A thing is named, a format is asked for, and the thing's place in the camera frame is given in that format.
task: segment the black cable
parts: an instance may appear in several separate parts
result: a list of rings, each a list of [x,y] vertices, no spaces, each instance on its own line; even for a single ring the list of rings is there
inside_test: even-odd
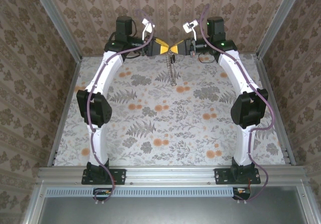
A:
[[[138,53],[136,56],[133,56],[133,57],[126,57],[127,59],[134,59],[136,57],[140,57],[140,52],[136,52],[134,51],[134,53]]]
[[[113,38],[113,36],[115,35],[115,33],[116,33],[116,32],[113,32],[113,33],[110,35],[108,41],[111,41],[111,39]]]
[[[137,34],[137,26],[136,26],[136,22],[135,22],[134,20],[132,20],[132,22],[134,23],[134,26],[135,26],[135,33],[134,33],[134,35],[133,35],[133,37],[134,37],[134,36],[136,36],[136,34]]]
[[[215,62],[215,59],[213,60],[213,61],[211,61],[211,62],[202,62],[201,60],[200,60],[200,55],[202,54],[202,52],[199,54],[199,61],[201,62],[201,63],[213,63],[213,62]]]

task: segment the beige wallpaper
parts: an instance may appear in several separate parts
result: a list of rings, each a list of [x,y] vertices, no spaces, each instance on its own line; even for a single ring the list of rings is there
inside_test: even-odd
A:
[[[39,0],[0,0],[0,223],[20,223],[75,63]]]
[[[263,61],[296,161],[321,206],[321,0],[296,0]]]
[[[156,24],[156,36],[175,43],[187,35],[183,23],[199,18],[205,4],[209,16],[222,16],[227,38],[242,52],[255,52],[282,0],[53,0],[83,55],[100,55],[118,16],[134,17],[143,9]]]

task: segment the metal grate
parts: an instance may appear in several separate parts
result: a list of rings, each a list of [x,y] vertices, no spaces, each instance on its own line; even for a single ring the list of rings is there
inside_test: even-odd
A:
[[[93,197],[93,187],[50,187],[46,197]],[[114,197],[229,197],[233,196],[232,187],[198,188],[136,188],[115,189]]]

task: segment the floral carpet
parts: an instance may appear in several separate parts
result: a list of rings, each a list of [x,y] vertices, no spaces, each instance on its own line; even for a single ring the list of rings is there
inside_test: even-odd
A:
[[[261,86],[253,54],[242,63]],[[90,143],[76,93],[85,89],[102,57],[83,58],[55,165],[86,165]],[[212,61],[202,56],[202,62]],[[176,56],[176,86],[171,86],[166,56],[127,59],[111,84],[112,107],[106,145],[111,166],[230,165],[236,126],[230,109],[236,95],[227,74],[216,62]],[[269,125],[267,110],[261,126]],[[257,132],[254,159],[284,164],[276,132]]]

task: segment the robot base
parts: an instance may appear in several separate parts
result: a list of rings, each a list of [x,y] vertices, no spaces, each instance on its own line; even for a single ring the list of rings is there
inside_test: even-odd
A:
[[[214,169],[215,182],[217,185],[227,184],[261,184],[259,171],[254,168],[254,164],[239,166],[234,158],[232,158],[232,166],[230,168]]]
[[[109,169],[115,185],[124,185],[126,180],[126,169],[110,169],[109,160],[105,164]],[[86,169],[82,174],[81,184],[83,185],[111,185],[111,179],[108,173],[101,166],[87,163]]]

